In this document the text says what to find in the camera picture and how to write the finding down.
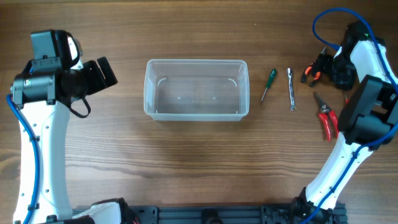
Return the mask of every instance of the cable clip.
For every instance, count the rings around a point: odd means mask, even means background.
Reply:
[[[34,207],[28,205],[27,210],[32,211],[32,210],[39,209],[39,208],[40,208],[40,203],[36,203],[36,206],[34,206]]]
[[[357,158],[358,158],[358,156],[355,156],[355,152],[353,152],[353,158],[354,158],[354,159],[357,159]]]
[[[32,140],[35,140],[36,142],[40,141],[40,136],[35,136],[35,138],[30,138],[29,142],[32,142]]]

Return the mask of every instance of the wooden table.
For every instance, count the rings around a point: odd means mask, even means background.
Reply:
[[[398,1],[57,2],[0,5],[0,223],[12,221],[21,160],[19,128],[5,95],[32,58],[32,31],[71,32],[82,44],[83,60],[107,56],[119,80],[88,97],[93,110],[88,118],[71,114],[66,172],[73,208],[113,197],[130,205],[290,202],[335,145],[335,137],[325,141],[313,92],[337,113],[343,107],[341,91],[327,77],[315,88],[300,83],[302,71],[324,47],[311,26],[325,9],[344,6],[362,14],[386,41],[390,64],[398,71]],[[346,14],[326,16],[319,34],[340,43],[354,20]],[[142,98],[152,58],[246,61],[249,114],[236,123],[153,121]],[[294,112],[288,67],[295,72]],[[260,105],[272,68],[279,74]],[[397,147],[398,138],[380,148],[344,189],[340,201],[347,204],[350,223],[397,222]]]

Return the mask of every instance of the red handle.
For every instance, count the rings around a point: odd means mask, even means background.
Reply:
[[[335,127],[335,130],[336,130],[336,133],[337,133],[337,137],[338,137],[338,133],[339,133],[338,132],[338,127],[337,127],[338,120],[337,120],[337,116],[336,116],[335,111],[329,112],[329,117],[331,119],[331,122],[333,122],[333,127]]]
[[[328,141],[330,141],[331,140],[331,131],[330,131],[330,127],[329,127],[328,116],[324,113],[319,113],[318,117],[319,117],[319,119],[321,119],[323,126],[325,127],[326,139]]]

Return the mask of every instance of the screwdriver handle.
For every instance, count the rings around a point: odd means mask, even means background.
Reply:
[[[269,88],[274,81],[274,78],[276,76],[276,69],[272,69],[271,73],[269,74],[268,82],[266,88]]]

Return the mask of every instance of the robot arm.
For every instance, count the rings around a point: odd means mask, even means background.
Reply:
[[[80,60],[80,56],[83,55],[80,46],[68,32],[45,30],[32,33],[31,39],[34,59],[28,63],[24,72],[16,76],[11,86],[11,93],[14,106],[30,124],[36,138],[39,184],[36,203],[31,206],[37,172],[35,154],[32,141],[20,123],[21,185],[14,223],[25,223],[29,210],[33,212],[28,223],[46,223],[72,218],[65,178],[65,136],[70,111],[81,118],[88,116],[73,110],[72,102],[83,100],[90,113],[90,106],[85,96],[118,82],[106,58],[98,59],[101,69],[94,61],[83,64]],[[121,206],[122,202],[107,202],[96,207],[97,210],[101,207],[102,214],[109,215],[111,211],[116,217],[113,217],[113,220],[119,224]],[[103,215],[102,217],[93,215],[91,218],[93,221],[96,219],[95,223],[111,223],[104,222]]]
[[[379,44],[382,56],[387,62],[386,58],[386,48]],[[383,75],[381,63],[379,57],[376,54],[374,44],[370,40],[359,41],[351,55],[350,59],[355,65],[359,82],[364,80],[366,75],[372,77],[380,78],[384,83],[390,83],[388,78]],[[388,62],[387,67],[392,75],[393,79],[398,82],[398,79],[394,76]],[[322,170],[305,189],[307,200],[313,202],[314,206],[318,206],[321,199],[330,191],[331,186],[334,186],[337,180],[342,175],[344,169],[348,165],[354,151],[360,146],[358,143],[347,144],[343,133],[340,133],[330,157],[326,161]],[[361,163],[369,157],[373,151],[369,151],[368,148],[361,150],[358,155],[356,162],[350,167],[348,173],[345,175],[344,179],[341,181],[337,189],[328,199],[321,205],[322,209],[328,210],[334,209],[336,205],[337,198],[340,192],[343,190],[344,186],[347,184],[348,180],[354,174],[355,170],[361,165]]]

